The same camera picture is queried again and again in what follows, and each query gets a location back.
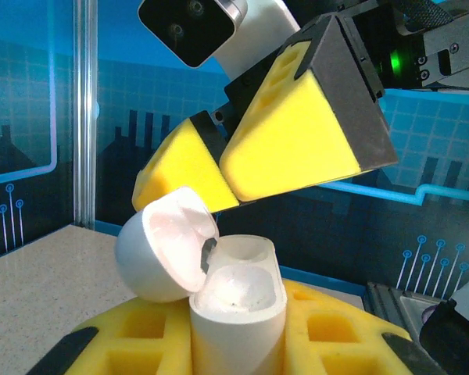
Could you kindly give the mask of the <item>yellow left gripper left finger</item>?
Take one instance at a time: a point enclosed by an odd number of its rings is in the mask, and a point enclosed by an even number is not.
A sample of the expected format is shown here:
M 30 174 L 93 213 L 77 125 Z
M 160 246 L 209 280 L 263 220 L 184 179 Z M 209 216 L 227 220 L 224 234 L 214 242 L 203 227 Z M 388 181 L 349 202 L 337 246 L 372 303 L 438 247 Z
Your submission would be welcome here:
M 133 298 L 61 338 L 29 374 L 192 374 L 187 300 Z

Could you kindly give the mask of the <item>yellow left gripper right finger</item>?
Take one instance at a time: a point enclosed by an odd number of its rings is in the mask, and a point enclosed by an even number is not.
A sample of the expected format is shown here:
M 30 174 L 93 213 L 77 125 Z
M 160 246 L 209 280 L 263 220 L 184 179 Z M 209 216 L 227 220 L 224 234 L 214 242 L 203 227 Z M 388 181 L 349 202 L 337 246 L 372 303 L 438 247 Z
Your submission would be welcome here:
M 444 374 L 403 328 L 292 280 L 284 374 Z

